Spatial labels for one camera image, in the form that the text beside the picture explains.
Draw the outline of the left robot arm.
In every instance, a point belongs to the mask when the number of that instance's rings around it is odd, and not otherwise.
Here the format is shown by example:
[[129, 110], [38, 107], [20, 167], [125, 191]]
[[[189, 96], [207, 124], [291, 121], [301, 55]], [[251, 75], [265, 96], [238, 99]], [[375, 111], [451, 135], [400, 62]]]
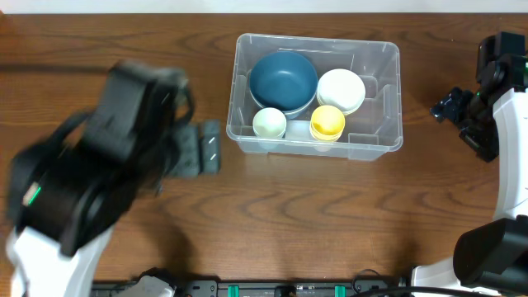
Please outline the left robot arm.
[[180, 68], [121, 61], [98, 105], [17, 153], [7, 183], [14, 296], [87, 296], [116, 222], [139, 191], [220, 169], [219, 122]]

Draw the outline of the white small bowl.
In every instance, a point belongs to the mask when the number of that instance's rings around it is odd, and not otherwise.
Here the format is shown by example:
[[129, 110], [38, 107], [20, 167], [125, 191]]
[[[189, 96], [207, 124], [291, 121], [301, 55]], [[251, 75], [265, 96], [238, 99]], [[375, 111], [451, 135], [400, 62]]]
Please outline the white small bowl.
[[345, 116], [359, 109], [365, 95], [365, 84], [361, 78], [344, 68], [330, 70], [318, 80], [318, 104], [335, 106]]

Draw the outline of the large cream bowl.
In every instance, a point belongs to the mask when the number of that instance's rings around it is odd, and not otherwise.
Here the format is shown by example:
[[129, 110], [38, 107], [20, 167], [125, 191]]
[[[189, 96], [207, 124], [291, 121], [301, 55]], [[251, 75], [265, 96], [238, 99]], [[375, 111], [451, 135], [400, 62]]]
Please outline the large cream bowl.
[[[270, 107], [270, 105], [260, 103], [258, 99], [256, 99], [253, 95], [251, 95], [251, 98], [257, 104], [257, 106], [261, 109]], [[282, 113], [285, 115], [287, 120], [294, 120], [297, 118], [302, 119], [303, 117], [306, 117], [307, 114], [309, 114], [313, 110], [313, 105], [315, 101], [316, 101], [316, 96], [313, 96], [309, 101], [307, 101], [300, 108], [291, 110], [291, 111], [282, 111]]]

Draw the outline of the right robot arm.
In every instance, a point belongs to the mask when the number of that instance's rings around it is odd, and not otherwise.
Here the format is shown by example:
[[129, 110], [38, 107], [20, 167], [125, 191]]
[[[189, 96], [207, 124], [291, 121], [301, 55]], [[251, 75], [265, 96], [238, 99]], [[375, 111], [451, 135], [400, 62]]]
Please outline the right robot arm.
[[415, 296], [527, 294], [527, 50], [501, 31], [478, 46], [476, 92], [453, 88], [431, 108], [486, 162], [499, 162], [490, 223], [463, 233], [452, 257], [412, 269]]

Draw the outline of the yellow cup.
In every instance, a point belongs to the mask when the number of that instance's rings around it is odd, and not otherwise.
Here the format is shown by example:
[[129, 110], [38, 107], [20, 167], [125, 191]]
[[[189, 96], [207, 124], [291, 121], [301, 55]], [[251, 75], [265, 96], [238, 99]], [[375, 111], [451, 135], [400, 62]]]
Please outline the yellow cup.
[[346, 118], [335, 106], [317, 107], [310, 119], [310, 134], [319, 141], [337, 141], [345, 128]]

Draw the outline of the cream paper cup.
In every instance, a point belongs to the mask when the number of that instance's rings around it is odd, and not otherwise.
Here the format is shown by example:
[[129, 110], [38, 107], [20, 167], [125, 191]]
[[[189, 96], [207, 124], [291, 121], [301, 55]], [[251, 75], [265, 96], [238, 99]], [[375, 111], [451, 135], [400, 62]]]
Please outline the cream paper cup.
[[267, 107], [261, 109], [252, 120], [256, 136], [269, 139], [280, 139], [284, 136], [287, 125], [285, 115], [278, 109]]

